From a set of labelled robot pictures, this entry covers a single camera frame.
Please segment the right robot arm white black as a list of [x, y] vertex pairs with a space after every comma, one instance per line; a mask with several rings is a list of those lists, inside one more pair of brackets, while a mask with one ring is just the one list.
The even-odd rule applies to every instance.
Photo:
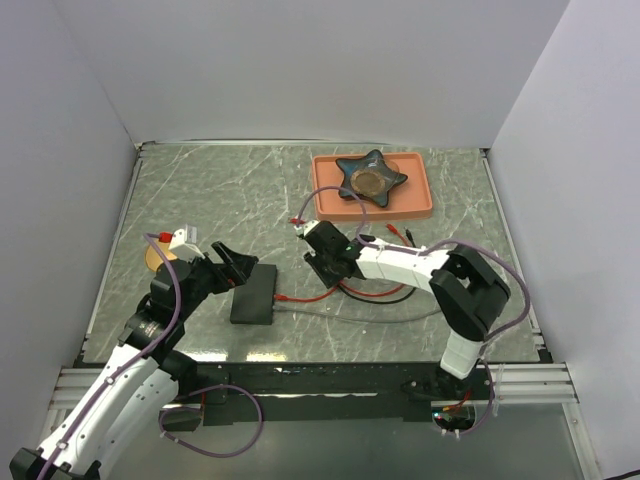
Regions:
[[477, 250], [462, 244], [449, 250], [407, 247], [369, 235], [350, 240], [329, 221], [306, 222], [295, 231], [310, 248], [305, 261], [328, 288], [358, 278], [431, 293], [450, 328], [438, 389], [456, 399], [471, 388], [471, 372], [489, 330], [511, 297], [508, 285]]

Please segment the black network switch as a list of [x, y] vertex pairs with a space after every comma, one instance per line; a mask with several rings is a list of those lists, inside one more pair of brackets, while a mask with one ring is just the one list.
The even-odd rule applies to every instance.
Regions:
[[273, 324], [277, 267], [256, 265], [247, 282], [234, 289], [230, 323], [234, 325], [269, 326]]

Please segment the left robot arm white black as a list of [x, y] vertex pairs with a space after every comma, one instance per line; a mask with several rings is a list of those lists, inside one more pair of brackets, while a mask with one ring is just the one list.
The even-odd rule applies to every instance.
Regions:
[[197, 363], [175, 348], [184, 323], [208, 296], [244, 285], [258, 262], [212, 247], [219, 262], [200, 251], [162, 260], [96, 380], [37, 448], [14, 455], [12, 478], [104, 479], [150, 418], [196, 394]]

